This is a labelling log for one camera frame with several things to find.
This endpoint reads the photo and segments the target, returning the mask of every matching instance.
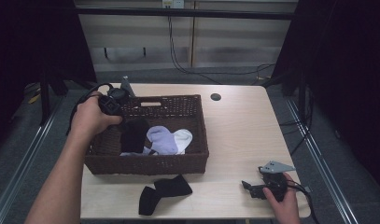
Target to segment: gray floor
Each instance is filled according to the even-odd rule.
[[[245,67],[236,64],[230,67],[188,68],[188,70],[196,74],[184,74],[172,68],[159,68],[152,70],[100,71],[97,73],[97,76],[99,82],[120,82],[122,76],[128,76],[133,83],[258,85],[268,79],[268,76],[272,74],[273,67],[265,69],[258,74],[238,74],[256,71],[257,65],[262,63],[256,63],[254,66],[247,65]],[[15,200],[10,204],[10,209],[5,216],[4,223],[23,222],[34,197],[60,153],[65,139],[64,133],[68,125],[69,112],[74,102],[84,92],[79,90],[78,86],[74,83],[67,83],[67,85],[70,87],[70,92],[64,97],[62,105],[57,111],[54,123],[49,130],[54,134],[48,135],[36,154],[32,168],[21,183],[21,189],[17,192]],[[287,124],[288,122],[292,122],[293,117],[287,105],[287,97],[282,96],[281,87],[279,85],[272,86],[267,89],[267,92],[279,123]],[[25,101],[23,101],[10,125],[10,133],[1,144],[0,197],[4,193],[10,178],[15,174],[17,167],[21,163],[21,159],[39,129],[40,102],[37,101],[32,105],[27,104],[27,99],[31,95],[31,92],[26,95]],[[292,96],[291,99],[295,101],[297,95]],[[288,149],[293,150],[302,140],[297,126],[295,124],[282,125],[281,130]],[[350,147],[345,143],[345,140],[336,137],[333,125],[319,111],[317,105],[315,105],[314,109],[311,133],[315,137],[323,159],[331,168],[332,174],[346,197],[350,208],[353,210],[358,223],[380,223],[380,188],[378,188],[367,171],[353,157]],[[292,156],[292,159],[302,183],[312,190],[311,195],[320,223],[345,223],[342,214],[337,209],[336,201],[331,196],[331,192],[317,169],[315,161],[305,143],[301,144]],[[139,221],[83,220],[83,223],[123,222],[138,223]],[[245,223],[244,220],[187,220],[186,222],[189,224]],[[250,222],[253,224],[277,223],[273,220],[250,220]],[[305,224],[314,223],[310,217],[304,218],[302,222]]]

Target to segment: folded sock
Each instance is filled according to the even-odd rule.
[[[176,154],[185,154],[187,146],[192,141],[192,133],[186,129],[180,129],[173,133],[177,145]]]
[[[173,179],[157,180],[154,182],[154,186],[158,195],[163,198],[192,194],[192,189],[183,175],[178,175]]]
[[[155,189],[145,186],[140,196],[139,215],[151,216],[160,199],[161,196]]]
[[[143,118],[126,122],[120,136],[121,152],[142,153],[148,130],[148,122]]]
[[[178,148],[175,137],[163,126],[154,126],[147,132],[147,138],[152,143],[151,149],[159,155],[175,155]]]

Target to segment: black curtain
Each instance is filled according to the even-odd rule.
[[[74,6],[70,0],[0,1],[0,139],[24,88],[42,74],[61,95],[65,79],[96,81],[78,15],[26,9]]]
[[[299,13],[315,12],[311,1],[299,4]],[[291,24],[274,75],[293,65],[304,71],[318,105],[380,185],[380,0],[339,0],[323,8],[332,14],[325,11],[315,27]],[[285,90],[295,90],[299,80],[298,72],[286,76]]]

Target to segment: metal rail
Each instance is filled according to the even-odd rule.
[[[311,153],[317,169],[319,170],[339,212],[341,213],[342,218],[344,219],[344,222],[346,224],[359,224],[355,217],[355,214],[352,211],[352,208],[350,207],[349,202],[347,201],[346,197],[341,191],[341,188],[332,175],[329,165],[324,160],[315,139],[309,132],[308,128],[301,122],[297,106],[293,100],[287,100],[287,104],[289,106],[292,117],[294,117],[295,121],[297,122],[298,129],[305,138],[305,143],[308,146],[309,152]]]
[[[69,13],[83,15],[121,15],[121,16],[170,16],[203,17],[291,21],[295,18],[314,18],[315,15],[296,15],[288,12],[226,11],[186,8],[152,7],[24,7],[31,13]]]
[[[35,156],[37,155],[39,148],[41,147],[45,137],[47,136],[49,132],[49,129],[53,121],[55,120],[56,112],[60,108],[62,101],[63,101],[63,97],[60,97],[58,99],[58,103],[56,104],[51,115],[49,116],[49,119],[45,122],[43,126],[39,127],[35,135],[35,138],[33,139],[32,143],[28,147],[26,154],[21,160],[21,163],[18,166],[15,174],[12,176],[6,189],[4,190],[3,194],[0,196],[0,224],[3,223],[4,219],[6,218],[9,208],[14,202],[15,197],[17,196],[19,192],[21,183],[23,182],[24,178],[29,172],[30,167],[33,164],[33,161],[35,160]]]

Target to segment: white sock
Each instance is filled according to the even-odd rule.
[[[186,148],[192,141],[192,133],[187,129],[180,129],[173,133],[178,148],[176,154],[185,154]]]

